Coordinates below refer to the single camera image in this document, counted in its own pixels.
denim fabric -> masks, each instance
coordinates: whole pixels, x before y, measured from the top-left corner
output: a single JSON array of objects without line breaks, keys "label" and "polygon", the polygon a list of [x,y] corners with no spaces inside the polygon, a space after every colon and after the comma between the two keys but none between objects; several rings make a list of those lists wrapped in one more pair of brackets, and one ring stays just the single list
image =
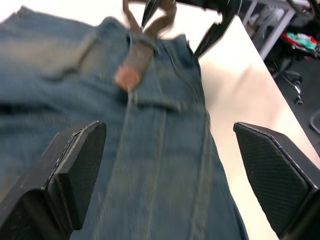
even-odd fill
[{"label": "denim fabric", "polygon": [[138,38],[111,17],[93,27],[26,8],[0,25],[1,197],[58,132],[102,120],[100,170],[71,240],[244,239],[185,36],[156,42],[136,90],[114,84]]}]

desk leg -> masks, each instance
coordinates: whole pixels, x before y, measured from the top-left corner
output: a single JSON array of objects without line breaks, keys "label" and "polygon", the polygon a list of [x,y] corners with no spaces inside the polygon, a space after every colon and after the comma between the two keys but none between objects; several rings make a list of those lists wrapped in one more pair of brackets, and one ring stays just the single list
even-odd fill
[{"label": "desk leg", "polygon": [[279,21],[279,25],[273,29],[270,36],[267,38],[265,43],[263,44],[259,54],[263,60],[267,57],[268,53],[275,45],[276,41],[285,30],[287,25],[289,24],[292,17],[295,15],[295,11],[293,9],[288,9],[282,16],[281,20]]},{"label": "desk leg", "polygon": [[246,26],[248,21],[249,21],[249,18],[251,17],[252,13],[254,12],[256,6],[257,6],[257,3],[258,1],[257,0],[253,0],[248,11],[246,12],[245,16],[244,16],[244,19],[242,20],[242,24],[243,26]]}]

blue denim jeans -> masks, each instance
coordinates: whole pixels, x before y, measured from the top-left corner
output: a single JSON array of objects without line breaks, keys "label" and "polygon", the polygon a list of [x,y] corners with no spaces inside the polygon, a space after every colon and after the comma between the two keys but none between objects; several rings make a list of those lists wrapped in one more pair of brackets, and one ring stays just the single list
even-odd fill
[{"label": "blue denim jeans", "polygon": [[1,24],[2,197],[58,132],[102,120],[100,170],[71,240],[246,239],[185,36],[158,40],[127,94],[113,76],[136,40],[111,17],[93,27],[22,8]]}]

gray floor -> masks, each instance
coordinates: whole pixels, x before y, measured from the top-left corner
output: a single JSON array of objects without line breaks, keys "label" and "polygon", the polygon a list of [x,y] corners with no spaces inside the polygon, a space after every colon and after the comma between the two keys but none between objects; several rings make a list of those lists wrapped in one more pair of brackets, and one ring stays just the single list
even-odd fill
[{"label": "gray floor", "polygon": [[[297,71],[303,77],[301,89],[304,104],[302,106],[294,104],[297,95],[293,87],[281,78],[276,79],[276,83],[305,134],[320,155],[320,136],[309,128],[311,115],[320,108],[320,60],[295,62],[291,70]],[[316,125],[320,127],[320,117],[317,118]]]}]

chair wheel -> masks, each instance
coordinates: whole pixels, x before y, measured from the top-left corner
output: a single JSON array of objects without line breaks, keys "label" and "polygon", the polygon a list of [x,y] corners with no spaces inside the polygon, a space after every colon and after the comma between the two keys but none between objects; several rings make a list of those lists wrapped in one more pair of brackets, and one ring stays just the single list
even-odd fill
[{"label": "chair wheel", "polygon": [[302,99],[297,98],[297,99],[295,100],[294,104],[295,104],[295,105],[298,105],[298,106],[301,106],[301,105],[304,104],[304,102],[302,101]]}]

